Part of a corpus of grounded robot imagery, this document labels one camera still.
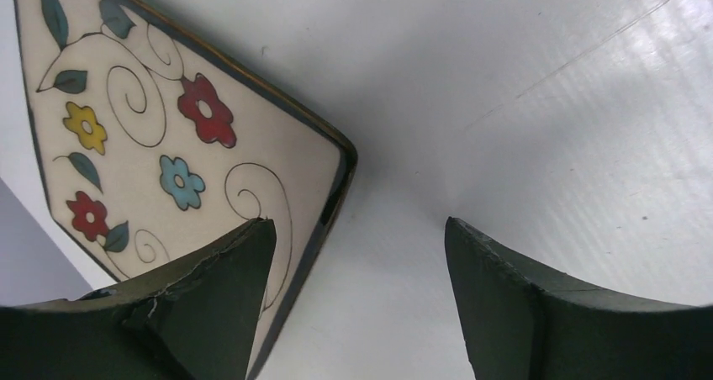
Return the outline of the square floral plate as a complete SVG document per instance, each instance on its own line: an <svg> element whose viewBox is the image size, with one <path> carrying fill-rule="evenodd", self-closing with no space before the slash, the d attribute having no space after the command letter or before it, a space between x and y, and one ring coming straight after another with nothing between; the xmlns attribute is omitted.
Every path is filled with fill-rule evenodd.
<svg viewBox="0 0 713 380"><path fill-rule="evenodd" d="M45 201L99 269L124 282L274 222L256 378L346 198L354 145L141 0L14 7Z"/></svg>

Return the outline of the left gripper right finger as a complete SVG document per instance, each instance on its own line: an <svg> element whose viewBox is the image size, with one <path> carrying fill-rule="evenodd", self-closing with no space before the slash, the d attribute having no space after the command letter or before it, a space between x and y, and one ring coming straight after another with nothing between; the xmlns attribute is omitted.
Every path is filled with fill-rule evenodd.
<svg viewBox="0 0 713 380"><path fill-rule="evenodd" d="M476 378L711 378L711 306L602 288L454 217L444 242Z"/></svg>

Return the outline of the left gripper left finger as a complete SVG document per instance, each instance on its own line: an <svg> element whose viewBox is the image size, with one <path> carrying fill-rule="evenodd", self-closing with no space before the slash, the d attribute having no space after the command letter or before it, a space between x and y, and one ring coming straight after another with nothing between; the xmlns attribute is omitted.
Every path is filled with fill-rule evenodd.
<svg viewBox="0 0 713 380"><path fill-rule="evenodd" d="M77 300L1 309L4 379L242 379L276 246L252 219Z"/></svg>

